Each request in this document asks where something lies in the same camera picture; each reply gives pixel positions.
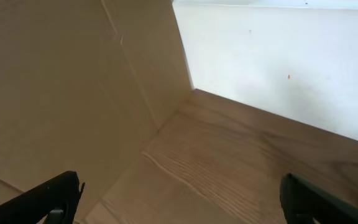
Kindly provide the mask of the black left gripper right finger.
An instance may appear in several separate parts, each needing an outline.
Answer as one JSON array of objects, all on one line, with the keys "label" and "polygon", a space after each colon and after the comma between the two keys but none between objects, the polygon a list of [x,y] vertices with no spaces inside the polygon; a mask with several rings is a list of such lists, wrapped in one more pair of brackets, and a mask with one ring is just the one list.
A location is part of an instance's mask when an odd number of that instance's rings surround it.
[{"label": "black left gripper right finger", "polygon": [[358,209],[292,173],[282,177],[280,205],[288,224],[358,224]]}]

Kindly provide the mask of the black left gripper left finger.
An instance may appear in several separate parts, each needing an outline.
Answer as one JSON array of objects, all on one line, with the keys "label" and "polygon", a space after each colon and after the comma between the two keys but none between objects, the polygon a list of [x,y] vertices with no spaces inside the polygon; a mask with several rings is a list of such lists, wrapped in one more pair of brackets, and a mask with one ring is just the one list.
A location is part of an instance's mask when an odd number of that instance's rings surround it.
[{"label": "black left gripper left finger", "polygon": [[72,224],[85,184],[66,171],[0,205],[0,224]]}]

